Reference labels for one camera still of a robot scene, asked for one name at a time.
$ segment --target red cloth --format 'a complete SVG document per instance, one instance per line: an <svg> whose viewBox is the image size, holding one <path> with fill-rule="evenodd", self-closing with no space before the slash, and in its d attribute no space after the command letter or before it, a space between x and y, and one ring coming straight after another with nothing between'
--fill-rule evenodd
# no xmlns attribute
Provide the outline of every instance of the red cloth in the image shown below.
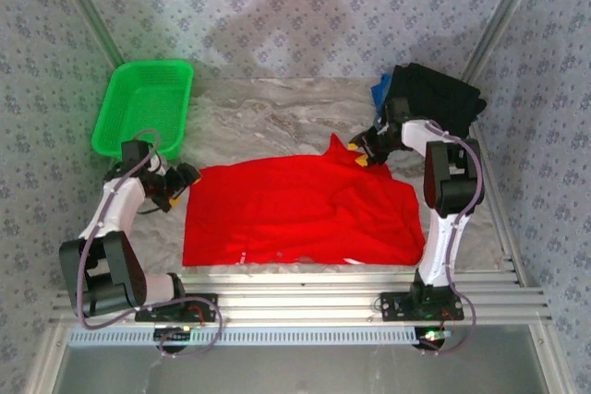
<svg viewBox="0 0 591 394"><path fill-rule="evenodd" d="M358 156L332 135L321 156L202 170L190 189L183 266L415 265L425 244L415 190Z"/></svg>

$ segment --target purple cable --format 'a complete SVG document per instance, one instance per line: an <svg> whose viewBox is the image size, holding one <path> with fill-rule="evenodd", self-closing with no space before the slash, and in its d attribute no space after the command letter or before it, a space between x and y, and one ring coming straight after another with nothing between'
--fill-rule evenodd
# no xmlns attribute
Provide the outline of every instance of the purple cable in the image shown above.
<svg viewBox="0 0 591 394"><path fill-rule="evenodd" d="M482 165L480 164L480 160L478 159L478 156L476 155L474 150L472 148L470 148L470 146L467 143L465 143L461 138L456 137L456 136L452 136L447 131L443 131L441 129L441 127L436 122L433 122L433 121L429 121L426 125L426 128L431 133L433 133L437 136L446 138L447 140L450 140L451 142L459 144L462 148L465 149L465 151L468 153L468 155L472 158L472 161L474 162L474 165L476 166L476 191L475 191L474 195L472 196L472 200L470 200L470 202L465 206L465 208L462 209L462 211L460 211L460 213L456 216L455 220L453 221L452 233L450 234L450 242L447 244L447 249L445 250L445 275L447 277L447 282L449 282L450 289L452 290L452 292L455 295L457 295L460 299L464 299L465 302L470 307L470 312L472 313L472 315L471 315L472 321L470 323L470 329L468 330L468 334L464 337L464 339L462 341L460 341L457 345L453 346L449 350L443 350L443 351L436 350L435 351L436 354L447 354L449 352L454 352L454 351L457 351L458 349L462 348L468 342L468 340L470 339L470 337L474 333L474 329L476 327L476 309L474 308L474 304L472 303L472 301L465 294L460 293L455 288L455 283L452 280L451 261L452 261L453 242L455 241L455 236L457 235L458 223L460 222L460 219L463 216L465 216L473 207L476 206L476 203L478 202L478 199L480 198L480 194L482 193L483 172L482 172ZM428 346L435 348L434 345L432 345L431 343L429 343L427 341L424 341L424 340L420 340L420 341L421 341L421 343L424 343Z"/></svg>
<svg viewBox="0 0 591 394"><path fill-rule="evenodd" d="M158 134L158 131L156 131L155 129L151 129L151 128L150 129L143 129L143 130L139 131L133 138L136 139L139 136L142 136L144 134L153 134L154 135L154 144L153 144L151 150L148 152L146 157L144 157L141 161L139 161L139 163L137 165L135 165L133 168L131 168L127 173L125 173L117 181L117 183L113 187L113 190L109 193L109 196L107 196L107 199L104 201L103 209L101 209L101 212L99 213L99 217L97 218L96 224L94 225L94 228L92 228L92 230L90 231L89 238L86 239L84 247L82 248L82 253L80 254L80 264L78 265L78 280L77 280L77 284L76 284L76 314L78 315L78 321L80 322L80 325L83 328L90 330L90 331L110 327L111 325L118 322L119 320L122 320L125 317L127 317L131 314L135 314L137 312L136 309L133 309L133 308L128 309L127 311L124 311L123 313L121 313L119 316L111 318L103 323L100 323L98 325L90 325L86 321L86 317L84 316L84 300L83 300L82 294L84 293L84 273L85 273L85 268L86 268L86 262L89 258L89 252L90 252L90 247L92 246L92 241L94 240L94 237L96 236L97 232L103 226L104 219L107 215L107 212L109 211L109 208L111 207L111 204L117 194L117 191L123 185L123 183L129 177L131 177L131 175L133 173L135 173L137 170L139 170L139 168L141 168L148 161L150 161L150 159L156 154L156 150L158 149L158 146L160 145L160 135ZM147 304L147 305L142 306L138 311L145 311L145 310L150 310L150 309L154 309L154 308L161 308L164 306L171 306L173 304L182 304L185 302L201 302L201 303L207 304L211 309L213 309L213 311L215 311L216 316L218 317L218 330L216 331L215 336L213 337L211 342L208 343L204 348L198 349L194 352L187 352L184 354L171 354L169 352L166 352L163 348L163 344L166 341L168 335L164 335L161 338L160 344L158 346L158 349L160 350L162 356L172 357L172 358L195 357L195 356L201 355L201 354L209 351L211 348L213 348L213 345L215 345L215 343L222 336L223 318L222 318L222 313L220 312L220 308L216 304L214 304L213 302L211 302L203 297L197 297L197 296L182 297L179 299L170 300L168 302L160 302L158 304Z"/></svg>

